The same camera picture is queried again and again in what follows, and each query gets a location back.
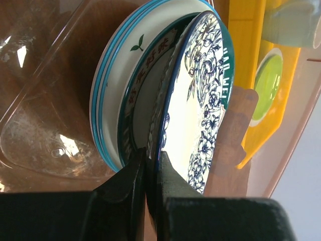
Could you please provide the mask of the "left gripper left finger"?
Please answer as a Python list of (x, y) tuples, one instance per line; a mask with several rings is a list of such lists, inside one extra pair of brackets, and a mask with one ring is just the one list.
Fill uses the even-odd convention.
[(1, 195), (1, 240), (143, 240), (146, 150), (92, 191)]

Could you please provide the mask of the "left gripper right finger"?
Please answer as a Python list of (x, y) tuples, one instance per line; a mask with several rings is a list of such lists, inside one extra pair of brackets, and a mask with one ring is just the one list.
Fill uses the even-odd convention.
[(266, 198), (210, 198), (192, 188), (162, 152), (157, 240), (296, 240), (282, 206)]

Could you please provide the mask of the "green rim lettered plate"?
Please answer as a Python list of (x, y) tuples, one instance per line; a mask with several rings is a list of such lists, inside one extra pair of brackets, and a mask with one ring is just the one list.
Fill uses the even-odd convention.
[[(138, 37), (132, 52), (138, 60), (126, 83), (120, 105), (117, 130), (118, 157), (124, 167), (131, 154), (147, 143), (153, 103), (163, 70), (184, 29), (197, 16), (158, 18), (147, 15), (134, 27)], [(184, 65), (191, 77), (188, 97), (196, 95), (200, 105), (212, 109), (228, 107), (233, 85), (234, 49), (226, 26), (216, 14), (202, 18), (194, 29), (184, 53)]]

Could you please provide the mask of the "dark floral plate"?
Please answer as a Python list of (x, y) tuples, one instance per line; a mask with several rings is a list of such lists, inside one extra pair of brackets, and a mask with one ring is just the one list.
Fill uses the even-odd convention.
[(209, 175), (221, 116), (222, 25), (211, 11), (184, 30), (157, 99), (150, 157), (166, 152), (172, 167), (197, 192)]

